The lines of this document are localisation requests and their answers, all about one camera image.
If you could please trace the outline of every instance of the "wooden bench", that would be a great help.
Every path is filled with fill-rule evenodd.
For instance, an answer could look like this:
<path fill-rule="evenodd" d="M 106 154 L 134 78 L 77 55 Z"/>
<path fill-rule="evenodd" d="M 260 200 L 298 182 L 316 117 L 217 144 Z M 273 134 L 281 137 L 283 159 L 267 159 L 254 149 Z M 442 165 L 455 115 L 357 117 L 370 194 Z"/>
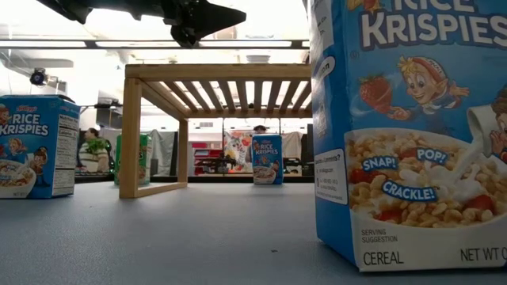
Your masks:
<path fill-rule="evenodd" d="M 121 145 L 120 198 L 139 198 L 187 186 L 187 147 L 189 118 L 311 118 L 310 66 L 306 64 L 149 64 L 125 68 L 123 130 Z M 181 82 L 188 92 L 182 90 Z M 211 104 L 201 96 L 193 82 L 199 82 Z M 223 93 L 222 105 L 213 86 Z M 239 106 L 231 94 L 229 82 L 235 82 Z M 246 99 L 246 83 L 253 82 L 253 108 Z M 271 82 L 269 101 L 261 105 L 262 86 Z M 277 105 L 282 82 L 290 82 L 282 103 Z M 307 82 L 296 94 L 301 82 Z M 141 97 L 179 120 L 177 182 L 138 186 L 139 127 Z"/>

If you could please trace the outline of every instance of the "milk splash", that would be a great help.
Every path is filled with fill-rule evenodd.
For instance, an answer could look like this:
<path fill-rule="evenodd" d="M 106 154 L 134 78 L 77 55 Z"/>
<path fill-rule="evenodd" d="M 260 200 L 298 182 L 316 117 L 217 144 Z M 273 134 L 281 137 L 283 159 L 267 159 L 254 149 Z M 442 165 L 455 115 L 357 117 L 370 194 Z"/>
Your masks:
<path fill-rule="evenodd" d="M 425 173 L 428 185 L 421 185 L 426 177 L 412 170 L 404 169 L 399 175 L 407 186 L 437 186 L 436 192 L 439 198 L 452 198 L 456 202 L 466 203 L 483 192 L 481 184 L 475 180 L 477 173 L 481 170 L 475 162 L 479 159 L 482 148 L 482 138 L 474 139 L 470 147 L 460 156 L 453 170 L 448 170 L 442 165 L 432 167 L 432 163 L 426 161 Z M 470 175 L 468 178 L 461 179 L 468 167 L 471 167 Z"/>

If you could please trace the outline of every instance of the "gray table surface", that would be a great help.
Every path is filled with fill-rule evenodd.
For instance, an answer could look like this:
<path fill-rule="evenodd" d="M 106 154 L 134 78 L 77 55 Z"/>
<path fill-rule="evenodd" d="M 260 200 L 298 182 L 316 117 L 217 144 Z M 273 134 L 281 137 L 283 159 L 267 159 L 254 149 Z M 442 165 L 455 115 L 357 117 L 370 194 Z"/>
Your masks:
<path fill-rule="evenodd" d="M 315 235 L 312 184 L 0 200 L 0 284 L 506 284 L 500 270 L 361 274 Z"/>

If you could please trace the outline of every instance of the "cardboard box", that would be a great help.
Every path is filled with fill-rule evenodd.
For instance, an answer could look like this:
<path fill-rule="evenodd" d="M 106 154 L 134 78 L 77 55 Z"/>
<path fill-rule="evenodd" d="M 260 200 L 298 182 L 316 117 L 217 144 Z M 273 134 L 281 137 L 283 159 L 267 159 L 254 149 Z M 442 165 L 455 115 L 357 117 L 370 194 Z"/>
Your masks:
<path fill-rule="evenodd" d="M 153 144 L 149 135 L 139 136 L 139 182 L 138 184 L 150 183 L 151 153 Z M 120 158 L 121 158 L 121 135 L 116 138 L 116 165 L 114 183 L 120 184 Z"/>
<path fill-rule="evenodd" d="M 283 163 L 281 136 L 253 136 L 252 168 L 255 184 L 282 184 L 284 181 Z"/>
<path fill-rule="evenodd" d="M 309 14 L 318 237 L 364 272 L 505 266 L 507 2 Z"/>
<path fill-rule="evenodd" d="M 0 97 L 0 198 L 74 193 L 79 110 L 56 95 Z"/>

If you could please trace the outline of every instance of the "cereal bowl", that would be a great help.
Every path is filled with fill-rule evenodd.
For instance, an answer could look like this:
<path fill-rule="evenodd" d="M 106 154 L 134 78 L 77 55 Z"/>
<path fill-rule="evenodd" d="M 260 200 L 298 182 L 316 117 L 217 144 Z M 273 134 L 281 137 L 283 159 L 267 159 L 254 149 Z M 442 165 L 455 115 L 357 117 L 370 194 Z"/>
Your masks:
<path fill-rule="evenodd" d="M 0 177 L 0 198 L 26 198 L 36 182 L 35 172 L 16 161 L 0 160 Z"/>
<path fill-rule="evenodd" d="M 276 171 L 265 166 L 253 168 L 253 181 L 256 184 L 272 184 L 276 179 Z"/>
<path fill-rule="evenodd" d="M 351 131 L 345 141 L 355 219 L 449 229 L 505 217 L 507 165 L 474 143 L 400 128 Z M 391 189 L 428 195 L 404 199 Z"/>

